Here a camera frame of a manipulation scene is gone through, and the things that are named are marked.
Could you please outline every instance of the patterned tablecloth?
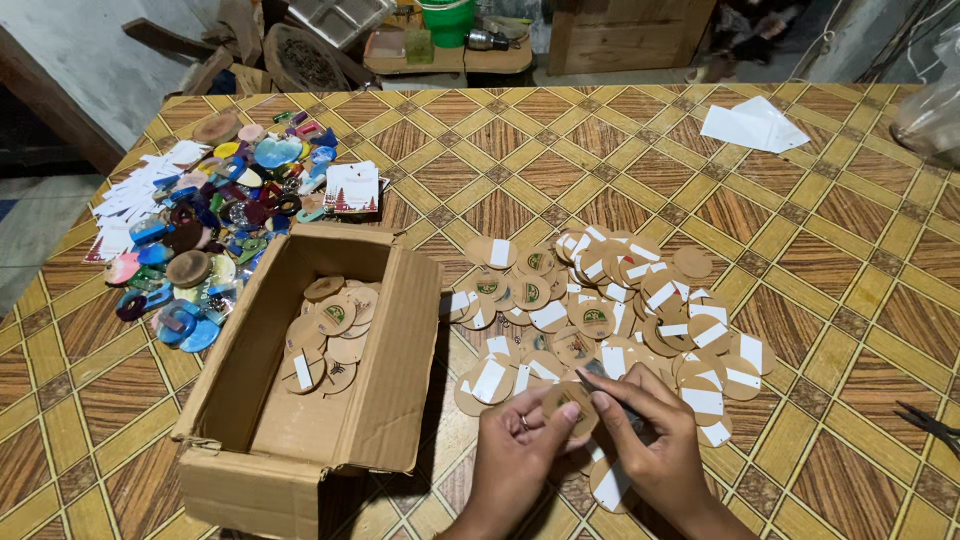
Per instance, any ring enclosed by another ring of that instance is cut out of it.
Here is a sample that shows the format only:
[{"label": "patterned tablecloth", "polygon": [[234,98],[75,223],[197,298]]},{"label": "patterned tablecloth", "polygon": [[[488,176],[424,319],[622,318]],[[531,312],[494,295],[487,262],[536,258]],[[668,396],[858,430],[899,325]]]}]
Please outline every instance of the patterned tablecloth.
[{"label": "patterned tablecloth", "polygon": [[[538,243],[599,223],[713,252],[733,324],[766,337],[774,373],[730,405],[732,444],[703,449],[716,497],[767,538],[943,538],[957,529],[960,462],[891,412],[960,426],[960,175],[888,135],[914,88],[893,85],[577,86],[174,98],[128,157],[162,152],[217,111],[270,125],[306,110],[341,136],[341,161],[392,179],[383,224],[475,268],[478,233]],[[812,139],[779,156],[699,135],[710,105],[767,97]],[[89,208],[0,327],[0,538],[197,538],[165,435],[204,355],[172,351],[112,312],[121,291],[82,264]],[[369,475],[350,533],[430,538],[463,508],[477,420],[452,385],[483,337],[442,333],[419,466]],[[670,536],[652,512],[597,510],[586,478],[551,486],[528,533]]]}]

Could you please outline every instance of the open cardboard box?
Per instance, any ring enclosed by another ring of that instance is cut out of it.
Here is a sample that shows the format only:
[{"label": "open cardboard box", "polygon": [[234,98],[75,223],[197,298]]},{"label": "open cardboard box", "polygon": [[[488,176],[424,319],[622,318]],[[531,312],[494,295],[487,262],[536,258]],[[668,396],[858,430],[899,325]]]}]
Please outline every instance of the open cardboard box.
[{"label": "open cardboard box", "polygon": [[[395,232],[298,224],[247,284],[171,436],[186,513],[274,538],[328,534],[338,469],[409,473],[437,339],[441,265]],[[319,276],[382,281],[356,379],[324,397],[287,393],[277,376],[287,326]]]}]

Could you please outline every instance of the fingernail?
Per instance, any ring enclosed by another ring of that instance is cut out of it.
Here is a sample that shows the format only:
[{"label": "fingernail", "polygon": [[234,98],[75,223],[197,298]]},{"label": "fingernail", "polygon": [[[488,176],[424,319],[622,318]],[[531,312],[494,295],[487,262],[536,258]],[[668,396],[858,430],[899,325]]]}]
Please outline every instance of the fingernail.
[{"label": "fingernail", "polygon": [[570,402],[569,404],[564,405],[564,418],[570,422],[576,422],[579,416],[580,404]]},{"label": "fingernail", "polygon": [[590,400],[593,401],[593,406],[597,407],[597,410],[601,412],[607,410],[607,407],[610,406],[610,401],[607,399],[607,396],[601,392],[593,392],[590,394]]}]

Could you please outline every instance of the tile floor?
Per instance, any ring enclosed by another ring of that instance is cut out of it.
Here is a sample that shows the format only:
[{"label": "tile floor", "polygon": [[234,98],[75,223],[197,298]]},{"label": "tile floor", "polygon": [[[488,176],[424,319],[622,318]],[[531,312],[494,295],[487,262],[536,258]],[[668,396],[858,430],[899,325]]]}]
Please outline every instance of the tile floor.
[{"label": "tile floor", "polygon": [[99,175],[0,179],[0,319],[103,182]]}]

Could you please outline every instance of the plastic bag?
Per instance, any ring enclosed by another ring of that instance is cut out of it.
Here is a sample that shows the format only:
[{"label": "plastic bag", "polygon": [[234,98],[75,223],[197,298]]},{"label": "plastic bag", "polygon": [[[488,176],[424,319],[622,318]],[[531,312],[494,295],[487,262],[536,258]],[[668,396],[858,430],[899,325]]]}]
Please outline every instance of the plastic bag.
[{"label": "plastic bag", "polygon": [[933,52],[947,67],[943,77],[900,103],[890,133],[914,152],[960,165],[960,24],[940,34]]}]

